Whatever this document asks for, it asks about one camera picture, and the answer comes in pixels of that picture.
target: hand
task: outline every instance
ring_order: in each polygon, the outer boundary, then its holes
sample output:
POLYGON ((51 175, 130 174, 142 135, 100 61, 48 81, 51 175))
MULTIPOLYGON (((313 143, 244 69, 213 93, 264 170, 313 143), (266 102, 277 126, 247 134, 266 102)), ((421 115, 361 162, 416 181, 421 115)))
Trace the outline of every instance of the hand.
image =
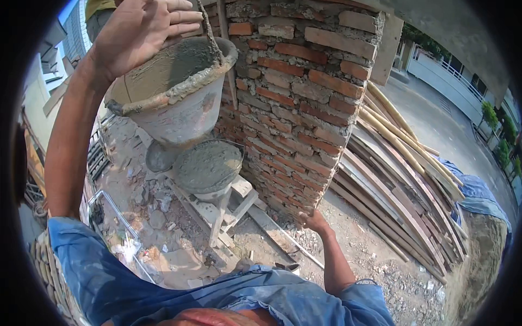
POLYGON ((199 29, 203 16, 187 0, 125 0, 96 38, 88 56, 109 82, 199 29))
POLYGON ((318 210, 310 206, 305 206, 304 209, 305 212, 299 212, 299 220, 304 224, 303 227, 319 234, 330 229, 330 225, 318 210))

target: road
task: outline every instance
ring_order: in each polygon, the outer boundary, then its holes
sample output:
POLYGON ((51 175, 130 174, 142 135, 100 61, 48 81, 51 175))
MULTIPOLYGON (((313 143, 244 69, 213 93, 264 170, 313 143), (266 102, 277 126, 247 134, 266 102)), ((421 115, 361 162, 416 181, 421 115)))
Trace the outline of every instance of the road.
POLYGON ((475 139, 469 119, 452 102, 413 75, 405 84, 393 77, 379 89, 394 104, 421 143, 466 174, 481 177, 514 227, 517 202, 491 151, 475 139))

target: blue tarp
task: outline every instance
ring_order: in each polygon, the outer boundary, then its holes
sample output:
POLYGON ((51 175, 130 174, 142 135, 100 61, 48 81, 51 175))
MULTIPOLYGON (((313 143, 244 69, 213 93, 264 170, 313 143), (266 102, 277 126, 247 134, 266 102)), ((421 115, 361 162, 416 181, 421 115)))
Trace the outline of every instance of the blue tarp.
MULTIPOLYGON (((504 210, 500 207, 499 203, 495 199, 495 196, 489 189, 488 185, 484 180, 476 175, 464 174, 455 164, 452 162, 438 158, 445 167, 447 167, 462 183, 463 187, 458 186, 462 194, 466 197, 459 205, 472 213, 491 215, 504 221, 507 225, 506 245, 502 257, 505 257, 509 247, 512 243, 512 230, 511 223, 507 219, 507 215, 504 210)), ((460 217, 453 211, 452 218, 461 225, 460 217)))

